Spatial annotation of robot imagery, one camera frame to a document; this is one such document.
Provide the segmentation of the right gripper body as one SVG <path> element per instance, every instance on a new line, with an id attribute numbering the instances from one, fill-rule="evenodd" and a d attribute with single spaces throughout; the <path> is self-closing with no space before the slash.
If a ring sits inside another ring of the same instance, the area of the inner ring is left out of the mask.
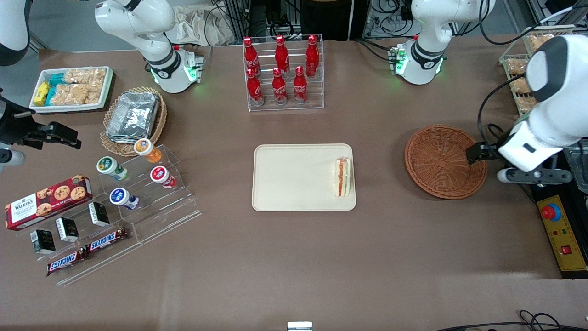
<path id="1" fill-rule="evenodd" d="M 45 132 L 41 129 L 44 125 L 33 119 L 33 111 L 4 97 L 0 97 L 0 100 L 0 142 L 42 149 L 46 138 Z"/>

